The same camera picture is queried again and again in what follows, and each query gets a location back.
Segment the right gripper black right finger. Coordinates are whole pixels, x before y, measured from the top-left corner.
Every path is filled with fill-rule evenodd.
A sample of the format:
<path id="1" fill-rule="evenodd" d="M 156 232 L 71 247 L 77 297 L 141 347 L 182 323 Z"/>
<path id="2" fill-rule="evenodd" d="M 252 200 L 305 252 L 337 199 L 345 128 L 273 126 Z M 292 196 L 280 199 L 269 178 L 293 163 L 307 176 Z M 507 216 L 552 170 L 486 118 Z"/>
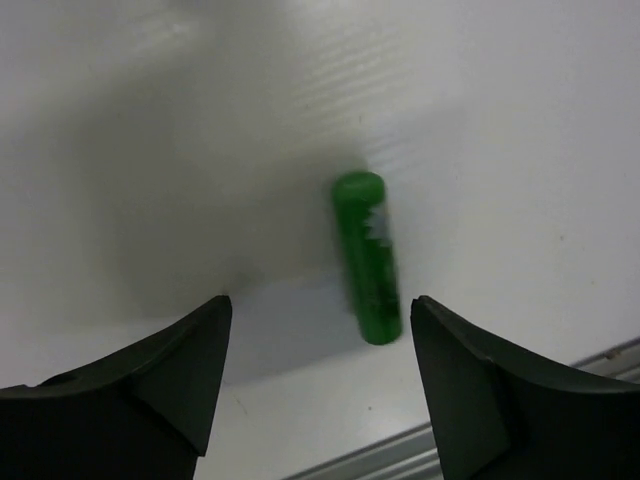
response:
<path id="1" fill-rule="evenodd" d="M 547 359 L 429 296 L 410 320 L 445 478 L 638 478 L 638 385 Z"/>

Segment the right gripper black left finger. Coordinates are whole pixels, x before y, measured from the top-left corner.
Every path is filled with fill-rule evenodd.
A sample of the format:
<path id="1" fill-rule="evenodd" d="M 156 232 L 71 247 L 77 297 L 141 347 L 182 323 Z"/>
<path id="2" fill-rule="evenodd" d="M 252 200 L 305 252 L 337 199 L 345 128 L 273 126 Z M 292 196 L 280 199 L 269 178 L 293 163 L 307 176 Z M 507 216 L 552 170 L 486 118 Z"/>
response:
<path id="1" fill-rule="evenodd" d="M 206 454 L 232 320 L 228 296 L 36 386 L 1 391 L 4 479 L 191 479 Z"/>

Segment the green tube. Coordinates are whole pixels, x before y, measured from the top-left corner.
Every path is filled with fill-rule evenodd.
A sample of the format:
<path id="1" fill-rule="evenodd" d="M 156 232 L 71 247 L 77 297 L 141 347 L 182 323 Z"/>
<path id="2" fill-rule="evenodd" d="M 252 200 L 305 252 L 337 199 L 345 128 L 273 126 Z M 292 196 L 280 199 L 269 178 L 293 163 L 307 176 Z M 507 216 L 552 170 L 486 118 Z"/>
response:
<path id="1" fill-rule="evenodd" d="M 387 191 L 371 171 L 339 176 L 331 187 L 352 309 L 362 338 L 386 345 L 403 331 Z"/>

